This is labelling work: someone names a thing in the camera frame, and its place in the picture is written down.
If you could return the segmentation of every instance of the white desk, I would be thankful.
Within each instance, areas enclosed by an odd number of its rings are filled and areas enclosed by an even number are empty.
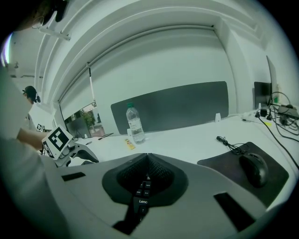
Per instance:
[[[272,124],[270,129],[276,130],[275,125]],[[137,153],[155,153],[196,164],[199,160],[229,151],[228,147],[216,140],[217,136],[226,137],[230,144],[253,142],[273,157],[289,173],[287,183],[268,210],[288,199],[299,177],[297,168],[265,125],[243,122],[240,116],[222,119],[218,123],[149,133],[146,134],[147,140],[142,145],[136,145],[133,139],[128,138],[126,135],[111,135],[100,141],[98,138],[79,139],[78,143],[86,144],[92,141],[88,147],[94,152],[99,161],[113,160]],[[135,149],[130,150],[127,147],[125,143],[127,138],[135,145]],[[298,143],[282,137],[278,137],[278,140],[299,163]]]

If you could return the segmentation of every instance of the plastic bottle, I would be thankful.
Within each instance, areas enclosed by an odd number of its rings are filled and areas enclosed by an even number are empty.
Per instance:
[[[142,144],[145,142],[145,135],[142,129],[141,121],[138,111],[134,108],[133,103],[128,103],[127,120],[132,132],[132,137],[136,144]]]

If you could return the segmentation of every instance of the person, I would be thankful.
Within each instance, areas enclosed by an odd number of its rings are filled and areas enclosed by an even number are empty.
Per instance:
[[[23,95],[29,101],[31,105],[36,102],[40,102],[40,98],[37,95],[36,89],[33,86],[27,86],[23,90]],[[25,117],[24,123],[20,128],[17,139],[20,142],[27,143],[34,147],[36,150],[41,150],[43,148],[42,140],[47,136],[48,133],[37,132],[33,124],[30,114]]]

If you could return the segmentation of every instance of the computer monitor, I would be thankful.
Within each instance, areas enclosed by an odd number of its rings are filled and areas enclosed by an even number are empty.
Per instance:
[[[271,83],[255,82],[254,94],[255,94],[255,108],[258,108],[258,104],[267,106],[272,93]]]
[[[75,119],[74,121],[71,121],[70,123],[66,124],[66,127],[69,131],[69,133],[74,137],[74,138],[84,138],[85,134],[87,137],[91,137],[87,124],[84,120],[83,117],[79,117]]]

